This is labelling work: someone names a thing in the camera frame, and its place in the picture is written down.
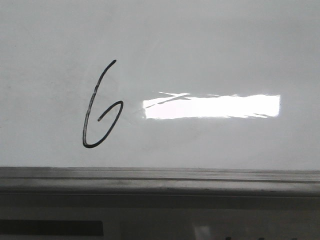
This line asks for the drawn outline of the white whiteboard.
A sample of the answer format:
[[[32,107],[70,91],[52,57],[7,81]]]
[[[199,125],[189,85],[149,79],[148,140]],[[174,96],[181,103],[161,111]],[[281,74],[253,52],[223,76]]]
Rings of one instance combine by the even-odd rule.
[[[0,190],[319,196],[319,1],[1,1]]]

